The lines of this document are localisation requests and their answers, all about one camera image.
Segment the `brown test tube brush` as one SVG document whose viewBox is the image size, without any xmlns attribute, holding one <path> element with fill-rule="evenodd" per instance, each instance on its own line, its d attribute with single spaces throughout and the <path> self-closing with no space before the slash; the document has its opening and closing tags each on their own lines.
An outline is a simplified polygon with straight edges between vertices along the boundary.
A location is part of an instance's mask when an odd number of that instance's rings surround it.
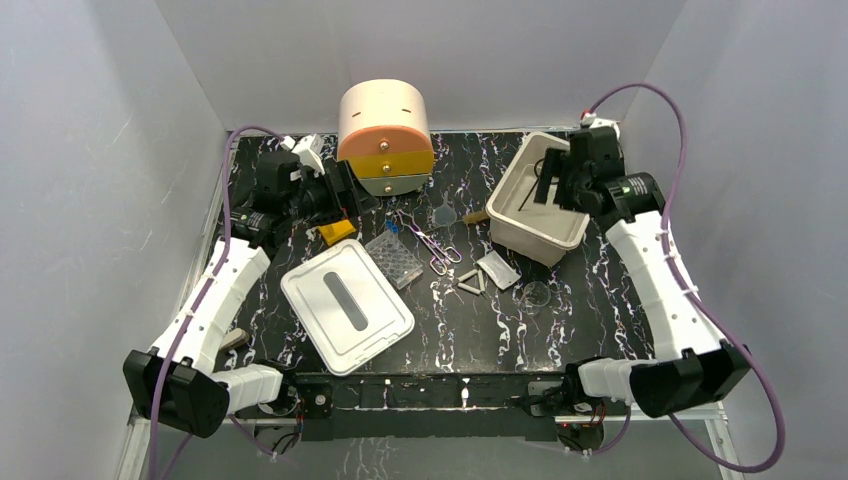
<svg viewBox="0 0 848 480">
<path fill-rule="evenodd" d="M 490 219 L 490 216 L 485 210 L 473 211 L 465 214 L 462 217 L 462 222 L 465 225 L 475 225 Z"/>
</svg>

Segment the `clear glass dish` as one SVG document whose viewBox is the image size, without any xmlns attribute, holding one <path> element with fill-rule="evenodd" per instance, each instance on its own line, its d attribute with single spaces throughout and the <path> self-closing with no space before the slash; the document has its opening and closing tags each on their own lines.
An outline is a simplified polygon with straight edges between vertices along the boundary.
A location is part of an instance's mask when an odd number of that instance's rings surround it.
<svg viewBox="0 0 848 480">
<path fill-rule="evenodd" d="M 525 315 L 537 315 L 550 301 L 551 290 L 542 281 L 527 283 L 521 290 L 518 301 L 518 310 Z"/>
</svg>

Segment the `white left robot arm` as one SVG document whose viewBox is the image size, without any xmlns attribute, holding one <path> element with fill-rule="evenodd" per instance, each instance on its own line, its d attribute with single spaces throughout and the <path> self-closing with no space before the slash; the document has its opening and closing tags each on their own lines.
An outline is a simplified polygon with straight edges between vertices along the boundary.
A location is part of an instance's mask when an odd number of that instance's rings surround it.
<svg viewBox="0 0 848 480">
<path fill-rule="evenodd" d="M 252 201 L 223 208 L 223 232 L 176 317 L 123 374 L 137 412 L 207 438 L 237 412 L 302 418 L 311 389 L 275 361 L 216 369 L 218 352 L 248 293 L 290 227 L 324 226 L 376 207 L 349 161 L 322 165 L 308 153 L 272 151 L 258 162 Z M 412 331 L 415 320 L 365 247 L 344 240 L 288 272 L 282 290 L 327 370 L 345 377 Z"/>
</svg>

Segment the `yellow test tube rack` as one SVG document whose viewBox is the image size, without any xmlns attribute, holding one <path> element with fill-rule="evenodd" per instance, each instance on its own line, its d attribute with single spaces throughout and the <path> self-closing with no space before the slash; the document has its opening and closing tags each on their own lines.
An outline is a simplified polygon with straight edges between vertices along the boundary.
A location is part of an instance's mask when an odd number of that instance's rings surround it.
<svg viewBox="0 0 848 480">
<path fill-rule="evenodd" d="M 327 246 L 333 246 L 357 232 L 349 219 L 319 226 L 317 230 Z"/>
</svg>

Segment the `white plastic bin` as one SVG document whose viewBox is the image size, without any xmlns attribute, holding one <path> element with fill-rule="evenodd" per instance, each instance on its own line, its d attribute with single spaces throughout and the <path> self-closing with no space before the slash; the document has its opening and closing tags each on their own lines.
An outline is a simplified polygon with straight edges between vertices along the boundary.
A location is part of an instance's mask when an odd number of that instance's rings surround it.
<svg viewBox="0 0 848 480">
<path fill-rule="evenodd" d="M 568 150 L 569 143 L 542 132 L 526 135 L 485 206 L 493 243 L 547 267 L 580 246 L 590 222 L 588 215 L 561 210 L 552 199 L 545 205 L 532 202 L 535 163 L 553 147 Z"/>
</svg>

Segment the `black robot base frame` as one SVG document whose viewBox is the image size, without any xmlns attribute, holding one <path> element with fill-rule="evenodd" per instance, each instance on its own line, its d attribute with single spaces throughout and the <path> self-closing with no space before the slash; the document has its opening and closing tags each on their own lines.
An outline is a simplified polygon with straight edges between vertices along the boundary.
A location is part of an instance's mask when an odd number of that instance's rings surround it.
<svg viewBox="0 0 848 480">
<path fill-rule="evenodd" d="M 561 373 L 288 373 L 279 399 L 247 407 L 240 420 L 303 427 L 304 441 L 366 437 L 496 438 L 594 448 L 625 408 L 609 400 L 574 405 Z"/>
</svg>

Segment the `white clay pipe triangle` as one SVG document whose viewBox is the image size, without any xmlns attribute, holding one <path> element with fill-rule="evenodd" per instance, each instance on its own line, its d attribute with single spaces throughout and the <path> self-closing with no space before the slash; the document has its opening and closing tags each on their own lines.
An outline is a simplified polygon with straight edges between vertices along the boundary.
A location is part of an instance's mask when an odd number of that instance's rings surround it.
<svg viewBox="0 0 848 480">
<path fill-rule="evenodd" d="M 472 295 L 482 295 L 486 288 L 483 272 L 479 269 L 473 269 L 460 275 L 457 278 L 456 287 Z"/>
</svg>

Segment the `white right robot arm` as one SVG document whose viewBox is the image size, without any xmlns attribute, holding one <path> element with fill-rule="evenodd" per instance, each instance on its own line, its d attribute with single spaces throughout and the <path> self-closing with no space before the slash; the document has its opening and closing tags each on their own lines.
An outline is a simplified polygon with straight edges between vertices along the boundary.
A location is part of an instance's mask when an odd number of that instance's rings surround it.
<svg viewBox="0 0 848 480">
<path fill-rule="evenodd" d="M 556 187 L 549 195 L 550 185 Z M 662 228 L 665 198 L 648 173 L 628 174 L 616 131 L 581 129 L 567 148 L 549 147 L 534 200 L 586 213 L 604 228 L 623 261 L 650 326 L 651 360 L 594 357 L 567 365 L 560 389 L 565 405 L 590 413 L 603 400 L 637 404 L 657 418 L 724 399 L 748 373 L 739 349 L 692 304 L 668 264 L 685 270 Z"/>
</svg>

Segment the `clear plastic tube rack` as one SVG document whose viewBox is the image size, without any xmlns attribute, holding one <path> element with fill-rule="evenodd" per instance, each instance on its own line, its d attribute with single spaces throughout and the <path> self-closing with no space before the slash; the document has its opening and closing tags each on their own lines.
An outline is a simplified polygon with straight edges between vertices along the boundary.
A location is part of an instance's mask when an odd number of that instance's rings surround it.
<svg viewBox="0 0 848 480">
<path fill-rule="evenodd" d="M 390 230 L 369 241 L 365 250 L 397 290 L 406 288 L 423 274 L 421 261 Z"/>
</svg>

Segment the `clear plastic funnel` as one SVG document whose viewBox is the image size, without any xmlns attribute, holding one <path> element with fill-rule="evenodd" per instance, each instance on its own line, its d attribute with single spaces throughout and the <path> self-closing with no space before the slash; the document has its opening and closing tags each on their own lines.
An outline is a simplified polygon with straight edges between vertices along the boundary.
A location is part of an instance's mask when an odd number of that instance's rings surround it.
<svg viewBox="0 0 848 480">
<path fill-rule="evenodd" d="M 442 203 L 433 209 L 431 215 L 432 225 L 436 228 L 448 227 L 458 220 L 457 211 L 453 208 L 450 193 L 445 191 L 442 195 Z"/>
</svg>

